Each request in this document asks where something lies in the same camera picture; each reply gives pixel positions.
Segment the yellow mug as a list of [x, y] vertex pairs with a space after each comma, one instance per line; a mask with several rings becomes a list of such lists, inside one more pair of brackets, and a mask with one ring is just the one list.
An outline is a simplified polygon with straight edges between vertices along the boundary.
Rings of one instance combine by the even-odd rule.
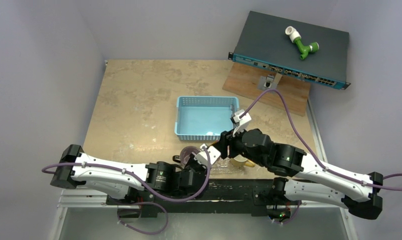
[[247, 158], [245, 158], [241, 155], [230, 158], [229, 162], [231, 165], [233, 165], [234, 167], [237, 167], [237, 168], [240, 168], [240, 167], [253, 168], [256, 165], [254, 162], [248, 160]]

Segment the purple mug black handle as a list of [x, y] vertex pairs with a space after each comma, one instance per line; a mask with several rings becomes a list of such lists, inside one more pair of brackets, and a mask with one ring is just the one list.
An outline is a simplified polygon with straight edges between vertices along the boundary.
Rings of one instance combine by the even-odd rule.
[[179, 155], [174, 155], [172, 157], [172, 160], [175, 163], [185, 166], [188, 163], [191, 155], [192, 154], [197, 155], [199, 152], [200, 152], [199, 148], [195, 146], [187, 146], [180, 152]]

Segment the textured clear oval tray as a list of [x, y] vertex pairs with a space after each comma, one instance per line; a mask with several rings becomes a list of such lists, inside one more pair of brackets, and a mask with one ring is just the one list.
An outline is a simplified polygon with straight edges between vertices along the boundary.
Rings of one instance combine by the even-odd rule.
[[228, 159], [220, 159], [216, 161], [211, 167], [211, 174], [238, 174], [244, 172], [248, 168], [254, 168], [256, 165], [248, 161], [242, 166], [234, 166]]

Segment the light blue perforated basket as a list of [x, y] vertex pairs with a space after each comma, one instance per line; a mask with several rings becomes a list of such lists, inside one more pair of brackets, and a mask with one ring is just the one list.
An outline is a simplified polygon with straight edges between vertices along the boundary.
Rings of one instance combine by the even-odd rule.
[[230, 105], [239, 110], [234, 96], [180, 96], [176, 103], [174, 132], [183, 142], [210, 142], [234, 128]]

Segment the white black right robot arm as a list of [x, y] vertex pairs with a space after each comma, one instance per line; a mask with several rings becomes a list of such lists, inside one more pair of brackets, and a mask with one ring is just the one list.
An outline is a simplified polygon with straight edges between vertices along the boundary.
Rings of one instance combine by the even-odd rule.
[[383, 210], [383, 199], [378, 195], [383, 175], [378, 172], [355, 173], [315, 160], [300, 148], [273, 142], [259, 129], [224, 131], [213, 146], [223, 159], [242, 156], [276, 175], [271, 187], [258, 193], [272, 205], [321, 202], [367, 220], [377, 219]]

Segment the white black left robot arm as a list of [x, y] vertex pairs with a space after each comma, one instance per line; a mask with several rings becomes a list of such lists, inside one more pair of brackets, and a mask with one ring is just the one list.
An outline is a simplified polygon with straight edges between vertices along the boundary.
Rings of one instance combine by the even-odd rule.
[[193, 200], [207, 188], [212, 165], [220, 152], [203, 144], [199, 153], [191, 153], [181, 170], [163, 161], [157, 163], [122, 163], [86, 154], [82, 147], [71, 144], [62, 153], [59, 163], [42, 169], [52, 174], [51, 186], [75, 189], [77, 186], [108, 194], [130, 205], [136, 202], [138, 191], [173, 203]]

